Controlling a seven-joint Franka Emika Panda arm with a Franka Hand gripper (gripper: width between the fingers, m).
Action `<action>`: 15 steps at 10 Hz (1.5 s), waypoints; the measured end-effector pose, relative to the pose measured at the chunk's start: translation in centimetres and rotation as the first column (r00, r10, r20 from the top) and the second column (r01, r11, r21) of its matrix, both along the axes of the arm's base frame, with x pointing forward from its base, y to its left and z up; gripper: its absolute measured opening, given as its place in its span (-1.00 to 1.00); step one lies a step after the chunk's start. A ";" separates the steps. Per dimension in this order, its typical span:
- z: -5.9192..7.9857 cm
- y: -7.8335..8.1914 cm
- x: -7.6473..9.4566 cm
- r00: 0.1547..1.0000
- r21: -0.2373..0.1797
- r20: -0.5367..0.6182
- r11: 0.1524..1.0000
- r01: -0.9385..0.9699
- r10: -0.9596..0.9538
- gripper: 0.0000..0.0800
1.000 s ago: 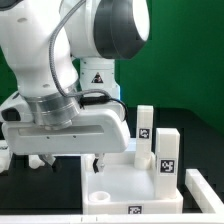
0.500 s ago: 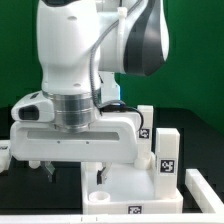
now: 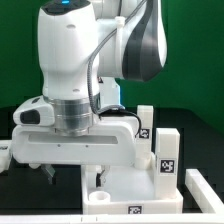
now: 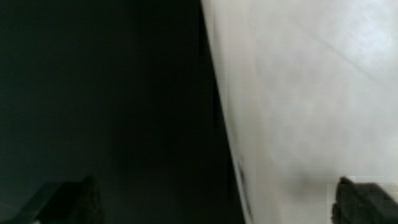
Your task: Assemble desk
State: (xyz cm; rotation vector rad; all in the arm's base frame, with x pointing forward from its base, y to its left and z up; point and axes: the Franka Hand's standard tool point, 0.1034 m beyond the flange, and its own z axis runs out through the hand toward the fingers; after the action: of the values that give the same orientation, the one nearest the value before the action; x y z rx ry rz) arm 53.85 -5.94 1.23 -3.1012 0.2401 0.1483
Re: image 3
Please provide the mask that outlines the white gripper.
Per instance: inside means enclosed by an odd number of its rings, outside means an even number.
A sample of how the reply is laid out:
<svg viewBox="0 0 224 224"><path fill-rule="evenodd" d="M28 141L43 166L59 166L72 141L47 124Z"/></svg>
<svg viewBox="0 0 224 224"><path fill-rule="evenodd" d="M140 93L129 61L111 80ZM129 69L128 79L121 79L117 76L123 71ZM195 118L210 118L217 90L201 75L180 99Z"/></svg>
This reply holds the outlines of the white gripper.
<svg viewBox="0 0 224 224"><path fill-rule="evenodd" d="M131 116L103 117L83 136L62 136L51 127L18 125L12 134L11 150L19 163L42 164L50 184L55 169L50 164L104 165L96 175L102 187L109 166L131 166L135 161L137 119Z"/></svg>

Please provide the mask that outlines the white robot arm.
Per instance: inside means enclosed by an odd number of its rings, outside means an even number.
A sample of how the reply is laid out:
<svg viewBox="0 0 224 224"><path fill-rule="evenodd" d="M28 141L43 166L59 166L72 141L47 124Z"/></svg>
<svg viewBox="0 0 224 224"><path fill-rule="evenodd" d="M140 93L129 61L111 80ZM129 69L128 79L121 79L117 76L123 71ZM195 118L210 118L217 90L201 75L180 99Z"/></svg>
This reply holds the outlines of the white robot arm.
<svg viewBox="0 0 224 224"><path fill-rule="evenodd" d="M43 89L13 114L14 159L132 165L141 125L102 83L148 81L162 70L161 0L50 0L39 9L37 35Z"/></svg>

